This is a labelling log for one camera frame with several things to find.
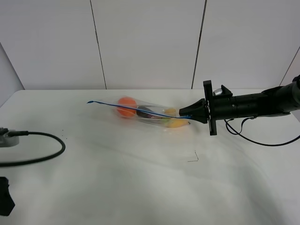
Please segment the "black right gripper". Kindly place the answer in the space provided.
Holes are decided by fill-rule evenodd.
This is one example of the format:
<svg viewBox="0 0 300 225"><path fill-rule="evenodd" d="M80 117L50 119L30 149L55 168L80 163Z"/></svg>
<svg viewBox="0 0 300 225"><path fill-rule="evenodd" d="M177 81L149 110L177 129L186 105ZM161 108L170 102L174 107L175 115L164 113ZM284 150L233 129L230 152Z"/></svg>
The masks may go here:
<svg viewBox="0 0 300 225"><path fill-rule="evenodd" d="M233 115L232 96L213 96L211 80L204 81L203 87L205 99L179 109L179 115L202 124L209 122L210 135L213 136L217 135L216 121L230 119Z"/></svg>

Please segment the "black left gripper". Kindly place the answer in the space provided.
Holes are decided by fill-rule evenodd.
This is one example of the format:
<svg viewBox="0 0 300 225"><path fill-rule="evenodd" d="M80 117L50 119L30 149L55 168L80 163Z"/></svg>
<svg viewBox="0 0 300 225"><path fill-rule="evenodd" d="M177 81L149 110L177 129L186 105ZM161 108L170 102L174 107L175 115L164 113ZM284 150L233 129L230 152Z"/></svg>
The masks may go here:
<svg viewBox="0 0 300 225"><path fill-rule="evenodd" d="M0 208L13 209L15 203L9 193L9 182L6 177L0 178Z"/></svg>

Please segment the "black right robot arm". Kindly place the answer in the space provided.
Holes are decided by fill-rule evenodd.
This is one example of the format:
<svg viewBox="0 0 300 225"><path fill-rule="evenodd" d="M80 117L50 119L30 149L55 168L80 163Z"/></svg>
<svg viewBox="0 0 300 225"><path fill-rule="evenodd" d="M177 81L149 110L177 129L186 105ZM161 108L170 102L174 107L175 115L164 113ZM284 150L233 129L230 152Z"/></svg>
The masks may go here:
<svg viewBox="0 0 300 225"><path fill-rule="evenodd" d="M277 117L300 109L299 76L286 86L239 96L234 96L224 85L213 91L210 80L204 81L203 87L205 98L179 109L179 115L203 124L208 123L210 135L217 134L217 120Z"/></svg>

